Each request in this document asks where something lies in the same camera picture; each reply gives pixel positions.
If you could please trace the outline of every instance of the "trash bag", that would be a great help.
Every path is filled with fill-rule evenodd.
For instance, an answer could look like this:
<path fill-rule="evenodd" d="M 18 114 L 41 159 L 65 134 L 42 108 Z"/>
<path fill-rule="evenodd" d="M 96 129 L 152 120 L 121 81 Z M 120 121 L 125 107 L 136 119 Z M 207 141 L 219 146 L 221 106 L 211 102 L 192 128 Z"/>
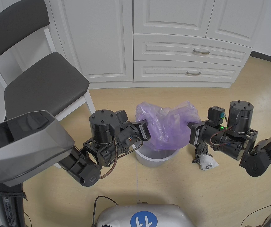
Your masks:
<path fill-rule="evenodd" d="M 176 150 L 189 144 L 191 129 L 190 122 L 201 122 L 197 109 L 185 101 L 175 108 L 162 108 L 147 102 L 136 107 L 137 121 L 146 119 L 151 139 L 148 145 L 155 151 Z"/>

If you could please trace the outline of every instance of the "drawer handle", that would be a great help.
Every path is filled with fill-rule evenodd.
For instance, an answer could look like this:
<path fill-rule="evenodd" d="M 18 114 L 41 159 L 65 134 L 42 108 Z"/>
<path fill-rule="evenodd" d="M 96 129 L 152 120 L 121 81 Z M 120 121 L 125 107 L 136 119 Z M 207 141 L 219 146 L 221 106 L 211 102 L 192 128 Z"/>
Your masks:
<path fill-rule="evenodd" d="M 200 75 L 202 72 L 200 71 L 199 73 L 191 73 L 191 72 L 186 72 L 186 74 L 188 74 L 188 75 L 194 75 L 194 76 L 198 76 L 198 75 Z"/>
<path fill-rule="evenodd" d="M 204 51 L 197 51 L 197 50 L 193 50 L 194 53 L 199 53 L 199 54 L 210 54 L 210 51 L 204 52 Z"/>

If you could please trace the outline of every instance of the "gray chair seat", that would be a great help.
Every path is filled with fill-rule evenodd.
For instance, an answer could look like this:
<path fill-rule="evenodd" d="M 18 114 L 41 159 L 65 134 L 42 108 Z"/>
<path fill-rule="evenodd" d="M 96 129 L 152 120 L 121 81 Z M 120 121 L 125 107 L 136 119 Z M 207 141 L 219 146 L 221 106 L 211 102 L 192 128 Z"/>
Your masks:
<path fill-rule="evenodd" d="M 88 86 L 89 81 L 62 55 L 51 53 L 5 88 L 6 117 L 39 110 L 56 116 L 83 96 Z"/>

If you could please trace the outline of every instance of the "wooden floor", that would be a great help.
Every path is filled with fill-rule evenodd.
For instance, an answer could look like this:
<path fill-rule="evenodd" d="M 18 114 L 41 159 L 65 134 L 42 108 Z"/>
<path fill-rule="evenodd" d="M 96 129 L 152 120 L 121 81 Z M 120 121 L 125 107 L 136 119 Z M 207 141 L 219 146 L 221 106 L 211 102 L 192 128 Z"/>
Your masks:
<path fill-rule="evenodd" d="M 122 88 L 90 91 L 96 109 L 126 110 L 135 120 L 135 107 L 147 101 L 162 107 L 175 107 L 189 100 L 202 120 L 211 106 L 229 109 L 233 100 L 254 105 L 251 128 L 258 139 L 271 136 L 271 62 L 249 58 L 231 88 Z M 78 148 L 91 137 L 89 112 L 85 105 L 61 121 Z M 28 202 L 25 211 L 33 227 L 85 226 L 92 224 L 93 203 L 106 195 L 121 205 L 137 202 L 171 203 L 181 206 L 198 227 L 239 227 L 251 212 L 271 204 L 271 165 L 258 178 L 250 177 L 239 162 L 221 152 L 211 152 L 219 167 L 202 171 L 192 164 L 194 147 L 184 147 L 178 155 L 158 168 L 141 165 L 130 154 L 118 161 L 110 176 L 93 187 L 82 187 L 64 170 L 50 167 L 24 183 Z M 111 202 L 100 199 L 97 215 Z M 252 214 L 244 222 L 261 225 L 271 207 Z"/>

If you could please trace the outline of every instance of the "blue circle logo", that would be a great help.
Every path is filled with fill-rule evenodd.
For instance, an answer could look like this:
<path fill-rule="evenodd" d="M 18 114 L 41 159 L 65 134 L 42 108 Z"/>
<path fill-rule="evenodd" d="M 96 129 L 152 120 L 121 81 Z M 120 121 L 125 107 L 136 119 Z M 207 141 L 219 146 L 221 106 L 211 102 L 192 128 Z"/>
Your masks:
<path fill-rule="evenodd" d="M 156 227 L 156 216 L 148 211 L 141 211 L 134 214 L 130 220 L 131 227 Z"/>

